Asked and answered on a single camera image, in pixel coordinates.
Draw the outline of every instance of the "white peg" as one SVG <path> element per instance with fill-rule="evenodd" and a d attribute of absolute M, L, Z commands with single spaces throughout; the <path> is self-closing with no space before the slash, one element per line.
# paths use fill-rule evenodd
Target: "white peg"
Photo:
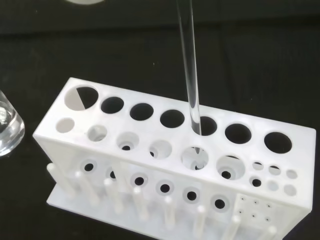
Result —
<path fill-rule="evenodd" d="M 202 237 L 204 226 L 207 218 L 207 210 L 205 206 L 200 205 L 196 209 L 196 217 L 193 224 L 193 236 L 197 239 Z"/>
<path fill-rule="evenodd" d="M 75 190 L 74 186 L 54 163 L 49 163 L 46 166 L 46 169 L 70 199 L 73 199 L 77 195 L 77 191 Z"/>
<path fill-rule="evenodd" d="M 103 181 L 103 183 L 104 183 L 106 194 L 108 195 L 108 197 L 113 202 L 114 211 L 117 214 L 122 213 L 122 211 L 124 210 L 124 205 L 123 205 L 122 200 L 121 200 L 121 198 L 119 196 L 118 188 L 116 186 L 117 183 L 112 181 L 111 178 L 106 178 Z"/>
<path fill-rule="evenodd" d="M 272 240 L 277 234 L 277 228 L 275 226 L 268 227 L 258 238 L 258 240 Z"/>
<path fill-rule="evenodd" d="M 147 204 L 144 199 L 144 195 L 141 187 L 139 186 L 134 187 L 132 196 L 135 203 L 135 207 L 139 214 L 139 218 L 143 221 L 147 220 L 149 217 L 149 213 L 148 213 Z"/>
<path fill-rule="evenodd" d="M 241 223 L 241 218 L 237 215 L 231 218 L 231 222 L 226 227 L 222 240 L 233 240 Z"/>
<path fill-rule="evenodd" d="M 170 196 L 164 198 L 164 223 L 168 230 L 171 230 L 176 224 L 175 204 Z"/>
<path fill-rule="evenodd" d="M 94 187 L 89 182 L 88 178 L 85 176 L 85 174 L 81 171 L 77 171 L 75 173 L 75 177 L 78 180 L 78 183 L 84 192 L 84 194 L 89 199 L 90 204 L 94 207 L 97 206 L 100 203 L 100 197 L 96 193 Z"/>

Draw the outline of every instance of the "white plastic test tube rack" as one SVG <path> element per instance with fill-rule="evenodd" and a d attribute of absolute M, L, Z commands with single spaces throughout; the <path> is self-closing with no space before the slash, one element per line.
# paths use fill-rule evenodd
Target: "white plastic test tube rack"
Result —
<path fill-rule="evenodd" d="M 55 207 L 164 240 L 281 240 L 312 210 L 316 131 L 70 78 L 33 134 Z"/>

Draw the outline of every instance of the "circular hole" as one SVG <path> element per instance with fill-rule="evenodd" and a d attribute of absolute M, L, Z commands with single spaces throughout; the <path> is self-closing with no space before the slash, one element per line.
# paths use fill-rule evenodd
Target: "circular hole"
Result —
<path fill-rule="evenodd" d="M 217 130 L 217 123 L 215 120 L 208 116 L 200 117 L 201 122 L 201 136 L 209 136 L 214 134 Z"/>
<path fill-rule="evenodd" d="M 277 167 L 277 166 L 270 166 L 269 167 L 269 173 L 271 173 L 272 175 L 280 175 L 281 170 Z"/>
<path fill-rule="evenodd" d="M 102 112 L 106 114 L 115 114 L 124 107 L 124 101 L 120 97 L 109 97 L 101 104 Z"/>
<path fill-rule="evenodd" d="M 84 166 L 84 170 L 85 170 L 86 172 L 90 172 L 90 171 L 92 171 L 92 169 L 94 169 L 94 165 L 93 165 L 92 163 L 88 163 L 88 164 L 86 164 L 86 165 Z"/>
<path fill-rule="evenodd" d="M 251 131 L 245 125 L 236 123 L 225 129 L 225 136 L 234 144 L 245 144 L 251 139 Z"/>
<path fill-rule="evenodd" d="M 86 110 L 97 102 L 98 96 L 97 90 L 92 87 L 77 87 L 68 91 L 64 97 L 64 103 L 74 111 Z"/>
<path fill-rule="evenodd" d="M 124 132 L 117 138 L 116 143 L 124 151 L 133 150 L 139 144 L 139 137 L 133 132 Z"/>
<path fill-rule="evenodd" d="M 169 185 L 168 185 L 168 184 L 163 184 L 163 185 L 161 185 L 160 191 L 166 194 L 167 192 L 170 191 Z"/>
<path fill-rule="evenodd" d="M 170 156 L 172 152 L 171 144 L 164 140 L 158 140 L 151 144 L 149 152 L 155 159 L 165 159 Z"/>
<path fill-rule="evenodd" d="M 296 188 L 292 185 L 285 185 L 284 192 L 289 196 L 295 196 L 297 194 Z"/>
<path fill-rule="evenodd" d="M 130 110 L 130 116 L 137 121 L 144 121 L 154 114 L 154 108 L 147 103 L 139 103 Z"/>
<path fill-rule="evenodd" d="M 203 169 L 209 161 L 209 156 L 204 149 L 189 147 L 181 155 L 182 164 L 191 170 Z"/>
<path fill-rule="evenodd" d="M 160 122 L 163 126 L 173 129 L 181 126 L 185 121 L 185 116 L 178 110 L 168 110 L 162 113 Z"/>
<path fill-rule="evenodd" d="M 96 125 L 89 129 L 88 138 L 93 142 L 99 142 L 107 136 L 107 129 L 104 126 Z"/>
<path fill-rule="evenodd" d="M 270 189 L 271 191 L 277 191 L 279 189 L 278 184 L 275 181 L 269 181 L 267 183 L 268 189 Z"/>
<path fill-rule="evenodd" d="M 223 156 L 216 162 L 218 173 L 225 179 L 240 179 L 246 171 L 245 164 L 237 157 Z"/>
<path fill-rule="evenodd" d="M 254 187 L 260 187 L 261 186 L 261 180 L 258 179 L 257 177 L 253 176 L 250 178 L 250 183 L 252 184 L 252 186 Z"/>
<path fill-rule="evenodd" d="M 252 164 L 252 167 L 255 169 L 255 170 L 258 170 L 258 171 L 261 171 L 262 169 L 264 169 L 264 166 L 262 165 L 262 163 L 256 161 Z"/>
<path fill-rule="evenodd" d="M 286 175 L 290 179 L 296 179 L 298 177 L 297 173 L 294 170 L 286 171 Z"/>
<path fill-rule="evenodd" d="M 56 130 L 61 133 L 65 134 L 67 132 L 70 132 L 75 126 L 75 121 L 73 121 L 71 118 L 64 118 L 61 119 L 55 126 Z"/>
<path fill-rule="evenodd" d="M 116 175 L 114 171 L 110 172 L 110 178 L 116 179 Z"/>
<path fill-rule="evenodd" d="M 134 183 L 135 185 L 137 186 L 141 186 L 142 184 L 144 184 L 145 180 L 142 178 L 142 177 L 137 177 L 135 180 L 134 180 Z"/>
<path fill-rule="evenodd" d="M 228 172 L 228 171 L 223 171 L 223 172 L 221 173 L 221 176 L 222 176 L 223 178 L 225 178 L 225 179 L 230 179 L 230 178 L 231 178 L 231 173 Z"/>
<path fill-rule="evenodd" d="M 292 142 L 289 137 L 281 132 L 271 132 L 264 137 L 266 147 L 276 153 L 285 154 L 292 148 Z"/>
<path fill-rule="evenodd" d="M 200 191 L 195 187 L 187 187 L 183 191 L 183 199 L 189 204 L 196 204 L 199 202 Z"/>
<path fill-rule="evenodd" d="M 225 202 L 221 199 L 216 200 L 214 205 L 217 209 L 223 209 L 226 206 Z"/>

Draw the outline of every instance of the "large hole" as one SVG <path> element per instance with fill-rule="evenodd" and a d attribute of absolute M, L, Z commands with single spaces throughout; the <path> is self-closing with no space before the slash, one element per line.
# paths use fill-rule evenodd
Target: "large hole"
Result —
<path fill-rule="evenodd" d="M 151 144 L 149 152 L 155 159 L 165 159 L 170 156 L 172 152 L 171 144 L 164 140 L 158 140 Z"/>
<path fill-rule="evenodd" d="M 61 119 L 55 126 L 55 129 L 62 134 L 70 132 L 75 126 L 75 121 L 71 118 Z"/>
<path fill-rule="evenodd" d="M 115 114 L 124 107 L 124 104 L 120 97 L 109 97 L 101 104 L 101 110 L 106 114 Z"/>
<path fill-rule="evenodd" d="M 139 137 L 133 132 L 124 132 L 118 137 L 116 143 L 124 151 L 133 150 L 138 146 Z"/>
<path fill-rule="evenodd" d="M 144 121 L 154 114 L 154 109 L 147 103 L 139 103 L 131 108 L 130 116 L 137 121 Z"/>
<path fill-rule="evenodd" d="M 93 126 L 88 130 L 87 136 L 91 141 L 99 142 L 107 136 L 107 129 L 101 125 Z"/>
<path fill-rule="evenodd" d="M 65 105 L 74 111 L 86 110 L 98 100 L 98 92 L 92 87 L 83 86 L 71 89 L 64 97 Z"/>
<path fill-rule="evenodd" d="M 234 144 L 245 144 L 251 139 L 251 131 L 245 125 L 236 123 L 225 129 L 225 136 Z"/>
<path fill-rule="evenodd" d="M 181 155 L 182 164 L 191 170 L 203 169 L 209 161 L 207 152 L 198 147 L 189 147 Z"/>
<path fill-rule="evenodd" d="M 216 163 L 218 173 L 225 179 L 237 180 L 246 171 L 245 164 L 235 156 L 223 156 Z"/>
<path fill-rule="evenodd" d="M 200 118 L 201 121 L 201 135 L 209 136 L 217 130 L 217 123 L 215 120 L 208 116 L 202 116 Z"/>
<path fill-rule="evenodd" d="M 178 110 L 168 110 L 162 113 L 160 122 L 163 126 L 173 129 L 181 126 L 185 121 L 185 116 Z"/>
<path fill-rule="evenodd" d="M 281 132 L 271 132 L 264 137 L 266 147 L 276 153 L 285 154 L 292 148 L 292 142 L 289 137 Z"/>

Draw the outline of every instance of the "glass beaker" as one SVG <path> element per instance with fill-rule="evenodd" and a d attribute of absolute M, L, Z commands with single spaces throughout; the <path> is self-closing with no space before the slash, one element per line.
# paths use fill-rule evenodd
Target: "glass beaker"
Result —
<path fill-rule="evenodd" d="M 0 157 L 10 153 L 24 135 L 24 121 L 0 90 Z"/>

